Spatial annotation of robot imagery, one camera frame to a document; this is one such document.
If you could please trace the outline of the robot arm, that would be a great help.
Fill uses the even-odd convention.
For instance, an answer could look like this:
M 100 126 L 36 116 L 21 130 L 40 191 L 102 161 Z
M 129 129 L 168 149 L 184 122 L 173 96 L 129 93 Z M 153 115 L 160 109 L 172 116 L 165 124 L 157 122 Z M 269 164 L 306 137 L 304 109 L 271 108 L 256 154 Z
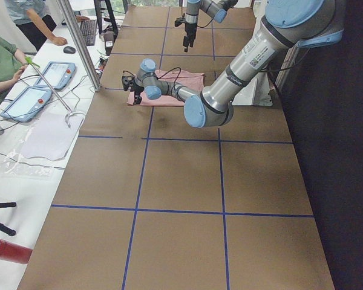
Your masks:
M 222 126 L 234 113 L 232 101 L 281 50 L 324 47 L 339 42 L 344 32 L 345 1 L 268 1 L 260 29 L 211 86 L 194 91 L 177 82 L 160 80 L 152 59 L 142 60 L 137 74 L 123 76 L 125 91 L 150 100 L 163 95 L 184 103 L 192 127 Z
M 182 17 L 175 20 L 175 26 L 185 25 L 186 35 L 183 38 L 184 51 L 188 52 L 189 47 L 193 47 L 198 28 L 199 12 L 205 12 L 212 20 L 222 23 L 227 15 L 227 11 L 234 7 L 238 0 L 224 0 L 215 3 L 209 0 L 187 1 L 186 12 Z

